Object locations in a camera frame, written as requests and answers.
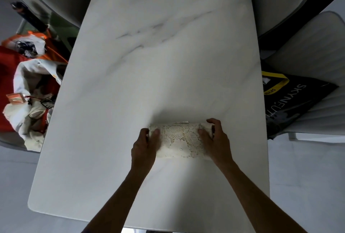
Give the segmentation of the red fabric bag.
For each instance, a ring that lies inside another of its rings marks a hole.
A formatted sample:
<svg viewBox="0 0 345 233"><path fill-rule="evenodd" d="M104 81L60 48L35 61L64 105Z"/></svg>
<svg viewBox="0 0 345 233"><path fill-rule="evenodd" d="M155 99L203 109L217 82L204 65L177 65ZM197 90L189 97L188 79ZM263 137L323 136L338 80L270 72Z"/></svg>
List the red fabric bag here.
<svg viewBox="0 0 345 233"><path fill-rule="evenodd" d="M2 112L9 103L7 95L15 93L13 80L19 63L30 60L14 50L0 46L0 132L14 132Z"/></svg>

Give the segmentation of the person's left hand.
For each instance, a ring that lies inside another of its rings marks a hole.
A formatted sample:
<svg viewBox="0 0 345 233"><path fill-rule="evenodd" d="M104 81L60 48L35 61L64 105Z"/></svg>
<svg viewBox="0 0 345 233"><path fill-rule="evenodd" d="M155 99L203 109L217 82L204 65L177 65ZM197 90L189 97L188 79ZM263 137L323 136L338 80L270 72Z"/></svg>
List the person's left hand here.
<svg viewBox="0 0 345 233"><path fill-rule="evenodd" d="M148 128L141 129L131 150L131 171L142 176L147 176L150 172L160 148L151 146L151 135Z"/></svg>

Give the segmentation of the small orange tag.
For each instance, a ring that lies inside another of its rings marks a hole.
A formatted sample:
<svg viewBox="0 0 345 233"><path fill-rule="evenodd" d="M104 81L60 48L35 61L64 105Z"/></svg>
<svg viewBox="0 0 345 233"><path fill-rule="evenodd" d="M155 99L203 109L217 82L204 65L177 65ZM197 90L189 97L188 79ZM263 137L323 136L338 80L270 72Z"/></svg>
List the small orange tag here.
<svg viewBox="0 0 345 233"><path fill-rule="evenodd" d="M23 104L28 101L28 99L21 93L11 93L6 95L10 104Z"/></svg>

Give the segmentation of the grey chair seat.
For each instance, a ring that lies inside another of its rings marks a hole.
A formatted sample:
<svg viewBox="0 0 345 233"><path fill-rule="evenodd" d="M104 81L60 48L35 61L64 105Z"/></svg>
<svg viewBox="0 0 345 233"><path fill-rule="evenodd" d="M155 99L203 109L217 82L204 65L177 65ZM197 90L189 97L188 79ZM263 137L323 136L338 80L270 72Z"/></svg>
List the grey chair seat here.
<svg viewBox="0 0 345 233"><path fill-rule="evenodd" d="M0 132L0 146L18 151L40 154L40 152L28 150L24 145L24 140L17 132Z"/></svg>

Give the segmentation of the person's right hand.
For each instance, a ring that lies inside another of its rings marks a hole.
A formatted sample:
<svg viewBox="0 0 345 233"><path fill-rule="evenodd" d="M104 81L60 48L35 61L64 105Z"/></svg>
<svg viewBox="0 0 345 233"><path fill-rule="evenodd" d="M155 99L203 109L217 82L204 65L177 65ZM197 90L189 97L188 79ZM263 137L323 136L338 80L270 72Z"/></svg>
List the person's right hand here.
<svg viewBox="0 0 345 233"><path fill-rule="evenodd" d="M209 118L206 121L213 126L212 144L203 144L206 152L221 170L235 166L231 154L230 142L222 130L221 121L215 118Z"/></svg>

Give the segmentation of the white plastic bag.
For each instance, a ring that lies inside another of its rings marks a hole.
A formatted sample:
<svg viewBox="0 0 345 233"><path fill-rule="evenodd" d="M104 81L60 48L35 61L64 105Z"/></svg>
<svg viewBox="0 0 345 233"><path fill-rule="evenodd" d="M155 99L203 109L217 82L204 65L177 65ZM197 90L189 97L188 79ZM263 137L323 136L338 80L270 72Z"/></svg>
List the white plastic bag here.
<svg viewBox="0 0 345 233"><path fill-rule="evenodd" d="M15 71L14 91L23 94L28 101L8 103L2 113L28 150L42 150L66 68L66 63L31 59L20 62Z"/></svg>

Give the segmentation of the orange and white bag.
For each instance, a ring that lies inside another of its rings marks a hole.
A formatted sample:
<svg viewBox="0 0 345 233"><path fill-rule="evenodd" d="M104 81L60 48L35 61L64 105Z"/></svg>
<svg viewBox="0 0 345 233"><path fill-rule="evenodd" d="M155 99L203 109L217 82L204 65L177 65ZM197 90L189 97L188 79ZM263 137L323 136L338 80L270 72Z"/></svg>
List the orange and white bag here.
<svg viewBox="0 0 345 233"><path fill-rule="evenodd" d="M50 35L28 31L25 35L14 35L1 42L1 46L13 50L28 59L43 59L68 63L53 44Z"/></svg>

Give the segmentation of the person's left forearm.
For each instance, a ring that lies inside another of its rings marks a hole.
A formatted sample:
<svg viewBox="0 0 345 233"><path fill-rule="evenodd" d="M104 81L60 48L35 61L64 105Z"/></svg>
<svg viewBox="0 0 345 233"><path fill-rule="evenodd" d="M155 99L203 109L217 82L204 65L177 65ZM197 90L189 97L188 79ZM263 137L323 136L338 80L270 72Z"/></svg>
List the person's left forearm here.
<svg viewBox="0 0 345 233"><path fill-rule="evenodd" d="M126 178L81 233L121 233L129 211L150 170L131 168Z"/></svg>

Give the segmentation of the person's right forearm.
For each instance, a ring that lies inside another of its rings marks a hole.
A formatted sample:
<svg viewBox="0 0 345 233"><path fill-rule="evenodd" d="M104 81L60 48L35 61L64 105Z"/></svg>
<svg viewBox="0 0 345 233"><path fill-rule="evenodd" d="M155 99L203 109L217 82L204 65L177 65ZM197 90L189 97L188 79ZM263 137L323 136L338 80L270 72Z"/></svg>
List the person's right forearm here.
<svg viewBox="0 0 345 233"><path fill-rule="evenodd" d="M239 199L256 233L307 233L235 164L217 163Z"/></svg>

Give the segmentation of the white lace cloth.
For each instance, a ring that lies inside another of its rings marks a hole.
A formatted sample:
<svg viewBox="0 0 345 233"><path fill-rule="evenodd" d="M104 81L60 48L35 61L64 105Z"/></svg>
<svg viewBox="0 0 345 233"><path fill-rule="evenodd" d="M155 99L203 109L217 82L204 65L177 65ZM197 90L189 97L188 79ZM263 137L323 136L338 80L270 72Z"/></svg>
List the white lace cloth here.
<svg viewBox="0 0 345 233"><path fill-rule="evenodd" d="M204 123L172 123L150 124L149 137L156 129L160 130L161 145L157 158L198 158L211 160L208 156L198 130L205 130L213 138L213 124Z"/></svg>

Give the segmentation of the black bag with yellow trim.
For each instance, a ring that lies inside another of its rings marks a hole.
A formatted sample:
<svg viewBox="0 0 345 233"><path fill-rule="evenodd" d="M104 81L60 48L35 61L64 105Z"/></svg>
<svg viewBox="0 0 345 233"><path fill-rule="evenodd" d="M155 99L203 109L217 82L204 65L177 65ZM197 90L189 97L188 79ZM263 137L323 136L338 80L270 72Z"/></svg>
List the black bag with yellow trim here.
<svg viewBox="0 0 345 233"><path fill-rule="evenodd" d="M262 70L267 139L276 136L338 86L309 77Z"/></svg>

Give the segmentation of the white ribbed chair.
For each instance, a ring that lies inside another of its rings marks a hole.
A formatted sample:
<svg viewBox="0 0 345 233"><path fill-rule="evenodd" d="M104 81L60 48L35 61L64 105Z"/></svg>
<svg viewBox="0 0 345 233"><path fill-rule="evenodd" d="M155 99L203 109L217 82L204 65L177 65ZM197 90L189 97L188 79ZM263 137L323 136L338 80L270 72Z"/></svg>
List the white ribbed chair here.
<svg viewBox="0 0 345 233"><path fill-rule="evenodd" d="M327 11L315 16L265 62L284 74L338 86L285 133L345 136L345 22L337 13Z"/></svg>

